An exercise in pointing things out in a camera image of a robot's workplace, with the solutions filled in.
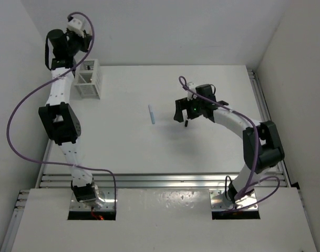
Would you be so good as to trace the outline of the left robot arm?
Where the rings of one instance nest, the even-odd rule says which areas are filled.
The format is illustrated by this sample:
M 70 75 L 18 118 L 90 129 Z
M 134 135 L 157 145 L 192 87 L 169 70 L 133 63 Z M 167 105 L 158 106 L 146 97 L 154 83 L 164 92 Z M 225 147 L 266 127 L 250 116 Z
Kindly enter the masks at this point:
M 93 205 L 97 191 L 93 176 L 81 168 L 79 148 L 81 125 L 70 105 L 71 85 L 75 78 L 75 55 L 87 52 L 91 36 L 80 36 L 71 30 L 53 29 L 45 42 L 45 64 L 53 82 L 46 104 L 38 109 L 48 137 L 58 145 L 70 165 L 71 189 L 78 202 Z

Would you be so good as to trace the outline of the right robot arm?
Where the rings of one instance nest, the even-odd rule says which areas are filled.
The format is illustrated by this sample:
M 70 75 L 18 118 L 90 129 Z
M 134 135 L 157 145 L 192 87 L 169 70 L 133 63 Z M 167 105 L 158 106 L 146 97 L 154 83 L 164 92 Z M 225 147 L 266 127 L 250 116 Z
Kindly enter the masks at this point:
M 221 125 L 242 140 L 244 167 L 236 179 L 226 180 L 224 197 L 234 204 L 250 194 L 262 180 L 263 174 L 284 160 L 285 153 L 276 124 L 257 121 L 232 109 L 224 100 L 216 99 L 216 88 L 212 84 L 195 86 L 180 77 L 187 96 L 175 101 L 174 120 L 188 124 L 200 116 Z

